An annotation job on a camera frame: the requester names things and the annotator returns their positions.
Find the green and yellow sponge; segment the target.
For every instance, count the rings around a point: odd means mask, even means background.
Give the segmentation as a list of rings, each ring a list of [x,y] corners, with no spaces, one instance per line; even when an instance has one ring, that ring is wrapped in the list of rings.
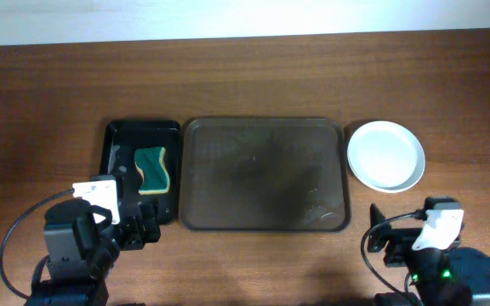
[[[169,192],[170,177],[165,156],[164,147],[137,149],[134,152],[134,165],[142,179],[140,195],[161,195]]]

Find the pale green plate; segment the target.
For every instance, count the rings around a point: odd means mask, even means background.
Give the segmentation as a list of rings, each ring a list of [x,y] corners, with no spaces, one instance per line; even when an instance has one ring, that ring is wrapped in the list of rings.
[[[389,194],[414,187],[426,167],[419,139],[402,125],[388,121],[368,122],[352,133],[347,160],[361,183]]]

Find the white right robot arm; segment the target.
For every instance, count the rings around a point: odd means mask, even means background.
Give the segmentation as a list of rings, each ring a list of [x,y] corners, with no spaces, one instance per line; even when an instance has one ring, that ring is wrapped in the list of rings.
[[[431,196],[422,208],[392,218],[373,204],[369,217],[362,259],[390,289],[374,296],[374,306],[490,305],[490,256],[460,246],[464,209],[456,199]],[[370,264],[367,254],[381,251],[386,267],[407,269],[402,290]]]

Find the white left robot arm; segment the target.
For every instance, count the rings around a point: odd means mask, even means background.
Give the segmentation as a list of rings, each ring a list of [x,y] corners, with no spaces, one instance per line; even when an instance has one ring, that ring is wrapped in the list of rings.
[[[120,253],[160,239],[159,200],[119,177],[74,183],[71,195],[44,215],[48,255],[35,268],[27,305],[105,305],[105,279]]]

